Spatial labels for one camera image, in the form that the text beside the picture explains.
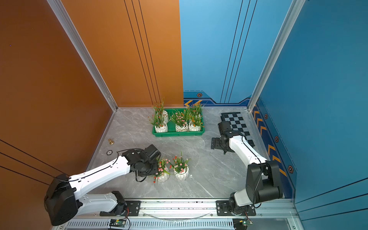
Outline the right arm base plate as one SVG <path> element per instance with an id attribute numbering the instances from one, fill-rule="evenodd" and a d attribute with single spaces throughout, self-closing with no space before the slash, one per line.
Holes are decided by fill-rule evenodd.
<path id="1" fill-rule="evenodd" d="M 216 201 L 216 209 L 218 216 L 256 216 L 253 205 L 238 206 L 231 199 Z"/>

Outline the pink flower pot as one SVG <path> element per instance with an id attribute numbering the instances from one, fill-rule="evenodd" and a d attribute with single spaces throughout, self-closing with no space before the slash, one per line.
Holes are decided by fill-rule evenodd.
<path id="1" fill-rule="evenodd" d="M 170 160 L 167 158 L 160 158 L 157 163 L 158 171 L 154 175 L 154 183 L 163 183 L 170 178 Z"/>
<path id="2" fill-rule="evenodd" d="M 189 165 L 190 158 L 185 158 L 181 152 L 180 156 L 174 156 L 169 162 L 170 168 L 173 169 L 174 176 L 179 181 L 185 181 L 189 176 Z"/>
<path id="3" fill-rule="evenodd" d="M 175 124 L 176 132 L 187 132 L 189 130 L 189 109 L 174 109 L 170 120 Z"/>

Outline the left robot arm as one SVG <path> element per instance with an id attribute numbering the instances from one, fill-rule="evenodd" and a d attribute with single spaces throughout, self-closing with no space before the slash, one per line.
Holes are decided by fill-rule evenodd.
<path id="1" fill-rule="evenodd" d="M 72 176 L 58 175 L 44 198 L 52 226 L 95 212 L 101 216 L 127 217 L 132 209 L 119 191 L 100 195 L 90 195 L 89 192 L 131 172 L 143 179 L 155 175 L 161 155 L 154 145 L 145 149 L 126 149 L 118 151 L 116 159 L 89 171 Z"/>

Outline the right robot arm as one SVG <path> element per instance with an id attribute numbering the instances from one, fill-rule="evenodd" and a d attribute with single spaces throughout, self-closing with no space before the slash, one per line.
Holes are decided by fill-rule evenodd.
<path id="1" fill-rule="evenodd" d="M 283 186 L 278 162 L 261 156 L 241 132 L 232 129 L 229 121 L 218 123 L 218 129 L 220 137 L 212 138 L 211 149 L 236 153 L 247 169 L 245 189 L 232 193 L 219 211 L 254 216 L 255 204 L 281 199 Z"/>

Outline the red flower pot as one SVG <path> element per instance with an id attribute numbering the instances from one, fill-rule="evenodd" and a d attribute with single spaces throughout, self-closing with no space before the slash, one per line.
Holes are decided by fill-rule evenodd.
<path id="1" fill-rule="evenodd" d="M 150 118 L 150 123 L 153 125 L 156 133 L 166 133 L 168 132 L 168 125 L 164 120 L 164 117 L 160 113 L 155 113 Z"/>
<path id="2" fill-rule="evenodd" d="M 155 111 L 155 115 L 158 116 L 159 120 L 166 122 L 166 123 L 169 122 L 168 113 L 164 108 L 164 99 L 162 99 L 160 102 L 154 105 L 153 109 Z"/>

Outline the orange flower pot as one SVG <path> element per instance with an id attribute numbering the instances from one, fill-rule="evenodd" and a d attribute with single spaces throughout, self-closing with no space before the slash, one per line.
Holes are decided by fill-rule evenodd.
<path id="1" fill-rule="evenodd" d="M 201 103 L 195 103 L 195 104 L 191 105 L 189 107 L 189 109 L 190 109 L 190 114 L 193 117 L 202 116 L 203 105 Z"/>
<path id="2" fill-rule="evenodd" d="M 202 127 L 203 127 L 202 116 L 190 115 L 189 131 L 198 132 L 202 130 Z"/>

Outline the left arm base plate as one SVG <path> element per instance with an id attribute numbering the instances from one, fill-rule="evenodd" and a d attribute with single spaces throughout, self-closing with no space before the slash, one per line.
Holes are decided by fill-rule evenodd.
<path id="1" fill-rule="evenodd" d="M 136 217 L 139 215 L 141 201 L 128 200 L 118 203 L 110 212 L 100 212 L 103 217 Z"/>

